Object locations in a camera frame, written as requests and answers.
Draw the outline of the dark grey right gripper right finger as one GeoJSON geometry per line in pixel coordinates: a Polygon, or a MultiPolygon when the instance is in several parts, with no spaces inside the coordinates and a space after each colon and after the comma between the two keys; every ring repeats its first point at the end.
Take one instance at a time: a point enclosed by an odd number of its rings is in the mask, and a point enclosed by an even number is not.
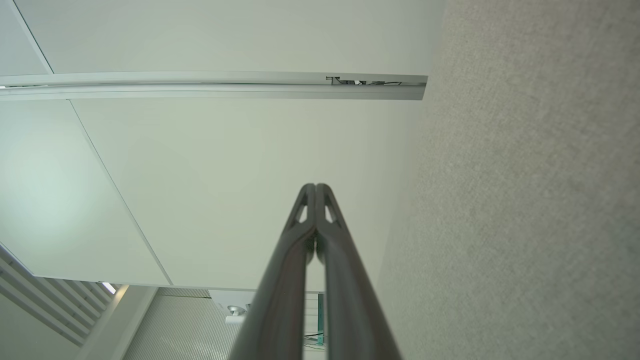
{"type": "Polygon", "coordinates": [[[316,186],[317,256],[324,265],[329,360],[400,360],[402,355],[331,187],[316,186]]]}

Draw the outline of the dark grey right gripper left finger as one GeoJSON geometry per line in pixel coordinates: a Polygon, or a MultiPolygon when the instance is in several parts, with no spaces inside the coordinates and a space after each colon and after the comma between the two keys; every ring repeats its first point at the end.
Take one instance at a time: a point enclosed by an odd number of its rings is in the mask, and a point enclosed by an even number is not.
{"type": "Polygon", "coordinates": [[[316,185],[305,184],[231,349],[231,360],[301,360],[306,269],[314,257],[316,185]]]}

